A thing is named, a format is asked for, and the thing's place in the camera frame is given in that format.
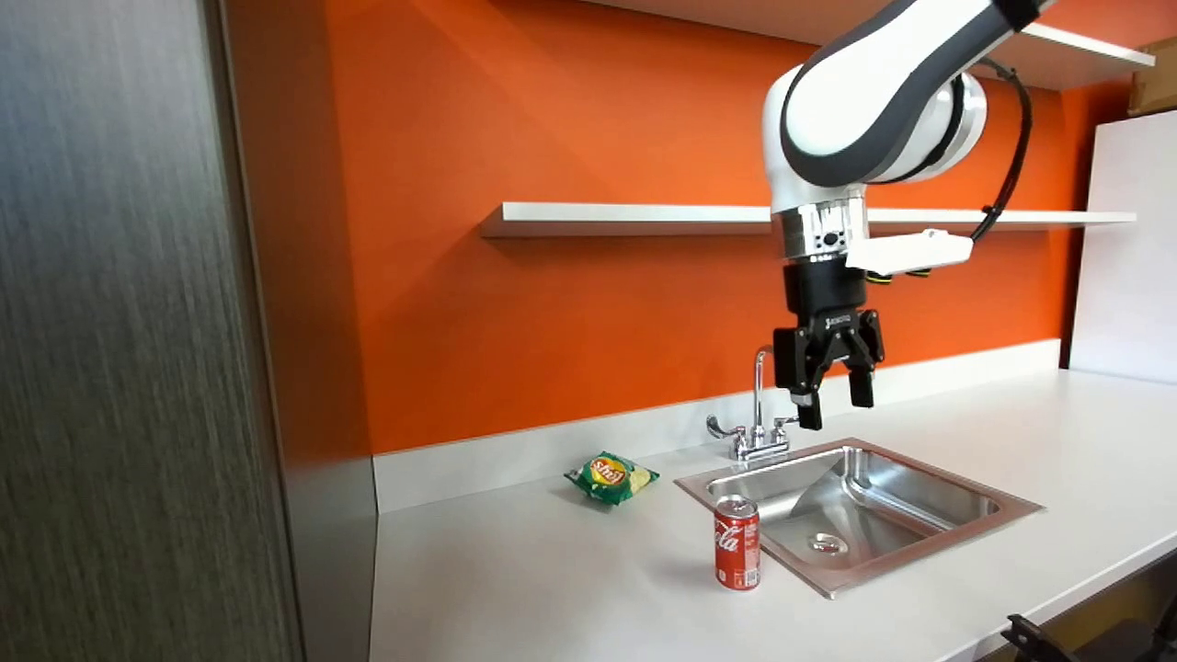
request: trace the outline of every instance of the cable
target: cable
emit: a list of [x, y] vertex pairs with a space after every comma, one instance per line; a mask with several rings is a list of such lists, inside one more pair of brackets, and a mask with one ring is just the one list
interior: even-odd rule
[[1028, 93], [1026, 93], [1022, 79], [1012, 68], [999, 68], [991, 61], [982, 61], [982, 68], [988, 68], [1004, 84], [1012, 84], [1020, 93], [1022, 127], [1020, 127], [1020, 145], [1015, 145], [1015, 154], [1004, 171], [999, 192], [995, 192], [991, 208], [982, 208], [987, 218], [979, 229], [971, 229], [971, 243], [982, 243], [988, 236], [988, 229], [1004, 214], [1006, 199], [1015, 194], [1015, 188], [1022, 180], [1022, 166], [1026, 166], [1028, 131], [1032, 131], [1032, 106], [1028, 106]]

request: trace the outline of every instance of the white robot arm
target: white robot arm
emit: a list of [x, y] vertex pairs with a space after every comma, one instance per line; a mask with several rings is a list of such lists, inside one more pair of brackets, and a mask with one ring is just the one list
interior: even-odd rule
[[1049, 0], [891, 0], [865, 28], [787, 72], [765, 99], [765, 173], [784, 229], [787, 308], [772, 335], [776, 382], [801, 426], [821, 426], [817, 386], [843, 361], [850, 400], [872, 405], [882, 361], [866, 275], [926, 274], [971, 257], [947, 232], [866, 236], [866, 184], [952, 171], [987, 131], [987, 93], [963, 73]]

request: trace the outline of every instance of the soda can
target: soda can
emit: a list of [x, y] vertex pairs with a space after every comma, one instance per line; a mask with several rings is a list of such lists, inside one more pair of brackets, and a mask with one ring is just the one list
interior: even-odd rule
[[762, 514], [740, 495], [713, 509], [713, 578], [732, 591], [762, 585]]

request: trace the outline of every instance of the stainless steel sink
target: stainless steel sink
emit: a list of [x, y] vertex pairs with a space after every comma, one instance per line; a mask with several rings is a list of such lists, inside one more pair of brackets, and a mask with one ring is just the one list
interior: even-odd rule
[[754, 500], [762, 547], [823, 595], [1042, 511], [858, 439], [767, 469], [692, 475], [678, 486], [703, 509], [732, 495]]

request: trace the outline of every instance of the snack bag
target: snack bag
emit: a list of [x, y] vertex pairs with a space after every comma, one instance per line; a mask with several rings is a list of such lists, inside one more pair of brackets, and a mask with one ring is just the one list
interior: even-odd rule
[[571, 477], [589, 500], [613, 509], [652, 486], [658, 473], [637, 469], [613, 454], [599, 454], [561, 477]]

